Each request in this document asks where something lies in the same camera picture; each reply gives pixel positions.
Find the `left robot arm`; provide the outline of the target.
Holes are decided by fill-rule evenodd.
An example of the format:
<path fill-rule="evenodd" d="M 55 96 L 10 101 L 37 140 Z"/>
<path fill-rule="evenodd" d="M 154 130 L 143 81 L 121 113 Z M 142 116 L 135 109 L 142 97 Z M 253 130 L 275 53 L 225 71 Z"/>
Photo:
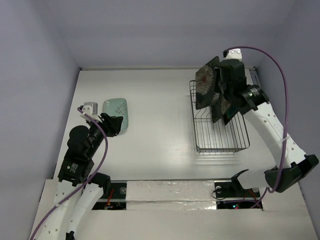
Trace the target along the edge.
<path fill-rule="evenodd" d="M 123 117 L 80 113 L 89 126 L 70 131 L 53 206 L 34 229 L 32 240 L 77 239 L 98 199 L 113 193 L 110 176 L 93 170 L 93 156 L 102 142 L 120 133 Z"/>

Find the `light green plate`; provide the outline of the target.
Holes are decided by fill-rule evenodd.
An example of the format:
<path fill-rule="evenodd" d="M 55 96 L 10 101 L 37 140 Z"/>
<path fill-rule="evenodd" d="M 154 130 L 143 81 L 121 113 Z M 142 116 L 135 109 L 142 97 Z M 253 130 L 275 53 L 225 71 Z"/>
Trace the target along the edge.
<path fill-rule="evenodd" d="M 125 98 L 112 98 L 103 103 L 102 112 L 111 117 L 123 117 L 119 135 L 123 135 L 129 126 L 128 104 Z"/>

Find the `black floral square plate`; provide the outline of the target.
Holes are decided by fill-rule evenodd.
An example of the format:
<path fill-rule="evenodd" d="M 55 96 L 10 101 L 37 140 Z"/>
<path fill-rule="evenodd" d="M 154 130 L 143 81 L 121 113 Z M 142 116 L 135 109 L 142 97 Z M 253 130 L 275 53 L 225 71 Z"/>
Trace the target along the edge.
<path fill-rule="evenodd" d="M 220 59 L 215 56 L 195 73 L 196 95 L 195 108 L 197 110 L 214 105 L 220 95 L 215 92 L 217 73 Z"/>

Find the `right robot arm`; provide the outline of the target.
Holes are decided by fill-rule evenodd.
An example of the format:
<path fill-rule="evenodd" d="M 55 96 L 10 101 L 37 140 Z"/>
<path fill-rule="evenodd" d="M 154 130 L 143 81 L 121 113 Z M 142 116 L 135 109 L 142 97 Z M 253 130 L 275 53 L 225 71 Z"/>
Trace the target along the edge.
<path fill-rule="evenodd" d="M 316 155 L 303 151 L 284 130 L 265 92 L 258 85 L 247 84 L 245 67 L 239 59 L 222 60 L 219 77 L 223 96 L 254 127 L 274 159 L 273 166 L 245 169 L 234 175 L 230 190 L 235 196 L 251 188 L 282 193 L 319 164 Z"/>

